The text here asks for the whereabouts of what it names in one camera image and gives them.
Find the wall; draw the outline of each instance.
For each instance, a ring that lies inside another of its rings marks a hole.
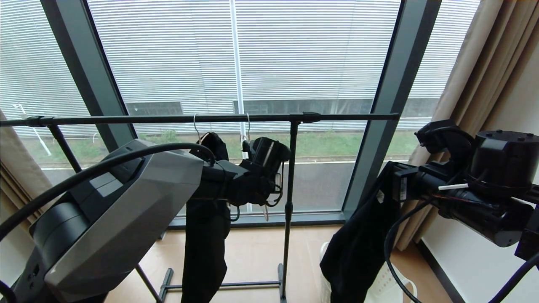
[[[539,47],[531,55],[509,100],[486,129],[539,134]],[[539,173],[535,184],[539,184]],[[466,302],[489,301],[522,265],[516,245],[500,248],[464,225],[437,217],[423,241]],[[537,302],[539,272],[532,269],[504,302]]]
[[[11,213],[0,203],[0,222]],[[20,226],[9,233],[0,243],[0,280],[11,286],[22,273],[26,260],[34,247],[30,235]]]

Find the beige curtain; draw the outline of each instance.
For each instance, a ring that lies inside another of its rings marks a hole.
[[[481,1],[432,120],[453,119],[472,135],[482,130],[493,107],[510,102],[507,95],[537,45],[538,19],[537,1]],[[418,147],[410,163],[445,159]],[[405,203],[402,213],[417,204]],[[427,206],[403,222],[396,247],[403,250],[411,240],[419,241],[436,215],[437,209]]]
[[[0,119],[6,120],[2,111]],[[0,128],[0,203],[15,212],[51,187],[51,182],[24,147],[13,128]],[[33,223],[44,211],[30,216],[24,227]]]

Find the corrugated metal wall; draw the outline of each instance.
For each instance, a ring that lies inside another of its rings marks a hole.
[[[238,100],[232,26],[244,100],[372,98],[399,1],[133,1],[88,0],[125,102],[180,101],[186,115],[232,114]],[[478,0],[442,2],[411,98],[439,98]],[[9,119],[84,116],[88,111],[39,0],[1,0],[0,107]],[[428,118],[403,118],[418,128]],[[327,122],[307,129],[362,129],[365,122]],[[192,125],[137,125],[138,132],[192,133]],[[237,123],[197,125],[238,132]],[[253,123],[252,132],[288,129]],[[92,135],[95,127],[64,127]],[[31,130],[18,130],[31,135]]]

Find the laundry basket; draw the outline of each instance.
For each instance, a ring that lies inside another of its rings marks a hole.
[[[320,248],[320,260],[322,260],[322,257],[326,252],[328,244],[329,242],[322,244],[322,247]],[[410,284],[412,286],[412,293],[415,297],[417,297],[416,285],[412,281],[406,279],[403,274],[401,274],[400,271],[395,267],[395,265],[393,265],[393,269],[395,269],[397,276],[404,285]],[[326,280],[323,275],[320,276],[320,285],[322,288],[321,301],[322,303],[330,303],[331,286],[328,280]],[[372,283],[372,286],[367,291],[365,303],[402,303],[403,299],[403,291],[400,289],[397,282],[393,278],[393,275],[389,271],[387,263],[384,263],[384,265],[378,272],[374,283]]]

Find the tile floor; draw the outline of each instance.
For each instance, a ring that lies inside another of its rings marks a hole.
[[[287,297],[289,303],[320,302],[319,254],[321,245],[329,241],[339,226],[292,228]],[[169,231],[158,241],[140,262],[157,291],[167,268],[175,274],[173,284],[182,283],[185,233]],[[228,271],[224,283],[277,280],[277,265],[282,262],[284,229],[233,229],[226,239],[226,262]],[[423,302],[451,302],[434,273],[411,245],[404,252],[392,255],[393,263],[403,275],[413,280]],[[181,292],[170,292],[165,302],[180,302]],[[115,290],[110,292],[107,303],[154,302],[142,280],[133,271]],[[278,303],[278,288],[248,290],[222,289],[213,297],[212,303]]]

